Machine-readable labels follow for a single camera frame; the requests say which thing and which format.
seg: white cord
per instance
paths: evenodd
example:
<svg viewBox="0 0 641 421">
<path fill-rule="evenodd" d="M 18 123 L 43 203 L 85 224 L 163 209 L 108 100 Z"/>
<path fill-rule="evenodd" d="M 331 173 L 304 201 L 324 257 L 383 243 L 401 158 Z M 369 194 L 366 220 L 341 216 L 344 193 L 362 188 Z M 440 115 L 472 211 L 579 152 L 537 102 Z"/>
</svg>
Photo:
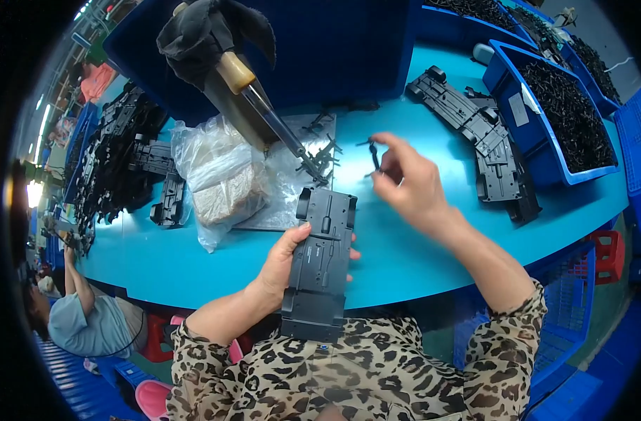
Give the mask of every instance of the white cord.
<svg viewBox="0 0 641 421">
<path fill-rule="evenodd" d="M 604 70 L 603 72 L 604 72 L 604 73 L 608 73 L 608 72 L 610 72 L 611 70 L 613 70 L 613 69 L 615 69 L 616 67 L 618 67 L 619 65 L 621 65 L 621 64 L 626 64 L 626 63 L 627 63 L 628 61 L 630 61 L 630 60 L 634 60 L 634 57 L 627 57 L 627 58 L 625 59 L 625 61 L 623 61 L 623 62 L 621 62 L 621 63 L 618 63 L 618 64 L 614 65 L 613 67 L 611 67 L 610 69 Z"/>
</svg>

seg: black cloth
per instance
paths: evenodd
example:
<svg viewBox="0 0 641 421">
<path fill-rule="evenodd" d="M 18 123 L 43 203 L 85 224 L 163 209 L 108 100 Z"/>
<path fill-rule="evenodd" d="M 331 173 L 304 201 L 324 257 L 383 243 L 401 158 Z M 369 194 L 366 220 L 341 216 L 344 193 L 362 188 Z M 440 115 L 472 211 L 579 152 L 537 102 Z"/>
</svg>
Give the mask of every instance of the black cloth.
<svg viewBox="0 0 641 421">
<path fill-rule="evenodd" d="M 262 13 L 232 0 L 198 0 L 165 24 L 157 48 L 180 79 L 203 91 L 208 72 L 225 51 L 241 52 L 244 38 L 275 65 L 273 29 Z"/>
</svg>

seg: woman's left hand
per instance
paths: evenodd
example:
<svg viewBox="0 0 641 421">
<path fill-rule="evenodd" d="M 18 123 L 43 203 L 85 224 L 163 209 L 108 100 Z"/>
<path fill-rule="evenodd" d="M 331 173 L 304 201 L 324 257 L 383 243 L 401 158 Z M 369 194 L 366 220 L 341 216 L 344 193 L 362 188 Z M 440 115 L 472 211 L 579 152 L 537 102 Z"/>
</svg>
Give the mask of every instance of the woman's left hand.
<svg viewBox="0 0 641 421">
<path fill-rule="evenodd" d="M 288 287 L 288 278 L 292 267 L 292 253 L 295 251 L 297 244 L 304 241 L 310 233 L 311 224 L 306 222 L 303 225 L 287 230 L 276 241 L 256 279 L 256 282 L 261 282 L 266 292 L 283 297 L 283 291 Z M 351 241 L 355 240 L 356 235 L 353 234 Z M 351 248 L 349 257 L 352 260 L 357 260 L 360 258 L 360 253 Z M 346 275 L 346 280 L 351 282 L 353 278 L 350 275 Z"/>
</svg>

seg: hair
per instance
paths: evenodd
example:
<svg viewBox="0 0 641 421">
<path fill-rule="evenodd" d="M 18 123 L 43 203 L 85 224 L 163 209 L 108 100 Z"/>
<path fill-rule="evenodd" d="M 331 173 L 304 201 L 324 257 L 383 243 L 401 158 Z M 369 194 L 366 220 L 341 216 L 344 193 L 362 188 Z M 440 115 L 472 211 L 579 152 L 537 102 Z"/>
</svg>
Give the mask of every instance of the hair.
<svg viewBox="0 0 641 421">
<path fill-rule="evenodd" d="M 42 341 L 46 342 L 49 340 L 49 330 L 47 329 L 47 325 L 44 323 L 44 320 L 33 313 L 33 309 L 35 308 L 35 302 L 33 301 L 32 295 L 33 284 L 25 282 L 21 289 L 23 295 L 23 309 L 25 311 L 28 324 L 32 330 L 38 333 L 38 336 Z"/>
<path fill-rule="evenodd" d="M 84 77 L 84 69 L 82 68 L 82 62 L 78 61 L 72 66 L 72 69 L 70 69 L 70 73 L 68 73 L 68 83 L 72 86 L 78 86 L 79 85 L 79 78 Z"/>
</svg>

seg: sticker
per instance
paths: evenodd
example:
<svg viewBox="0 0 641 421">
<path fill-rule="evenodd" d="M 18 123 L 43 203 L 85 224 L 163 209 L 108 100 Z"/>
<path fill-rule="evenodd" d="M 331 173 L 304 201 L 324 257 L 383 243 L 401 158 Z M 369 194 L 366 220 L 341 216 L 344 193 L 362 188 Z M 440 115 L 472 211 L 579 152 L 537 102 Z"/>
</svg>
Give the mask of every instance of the sticker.
<svg viewBox="0 0 641 421">
<path fill-rule="evenodd" d="M 513 111 L 513 117 L 515 117 L 515 125 L 519 127 L 528 123 L 529 116 L 527 116 L 527 109 L 524 108 L 521 94 L 518 92 L 512 95 L 508 98 L 508 102 L 510 103 L 510 110 Z"/>
<path fill-rule="evenodd" d="M 524 105 L 528 106 L 534 113 L 540 114 L 538 105 L 535 104 L 534 97 L 531 96 L 524 83 L 522 83 L 522 97 L 524 98 Z"/>
</svg>

